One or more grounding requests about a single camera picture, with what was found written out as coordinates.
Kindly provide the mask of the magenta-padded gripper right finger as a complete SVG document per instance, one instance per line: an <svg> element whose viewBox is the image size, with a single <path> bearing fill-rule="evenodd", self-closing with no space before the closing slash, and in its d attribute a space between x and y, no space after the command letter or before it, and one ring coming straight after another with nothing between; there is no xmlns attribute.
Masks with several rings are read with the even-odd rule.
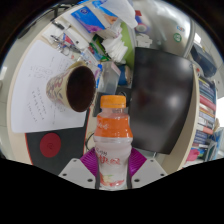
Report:
<svg viewBox="0 0 224 224"><path fill-rule="evenodd" d="M131 150L128 161L128 188L136 189L165 177L167 173L154 159L147 159L136 149Z"/></svg>

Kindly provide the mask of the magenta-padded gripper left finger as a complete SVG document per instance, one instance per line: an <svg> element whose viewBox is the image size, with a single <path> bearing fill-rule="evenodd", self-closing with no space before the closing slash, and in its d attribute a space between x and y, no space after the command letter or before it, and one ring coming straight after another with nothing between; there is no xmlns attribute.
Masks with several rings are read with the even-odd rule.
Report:
<svg viewBox="0 0 224 224"><path fill-rule="evenodd" d="M92 148L80 159L72 158L59 176L78 186L88 189L98 189L99 168L95 149Z"/></svg>

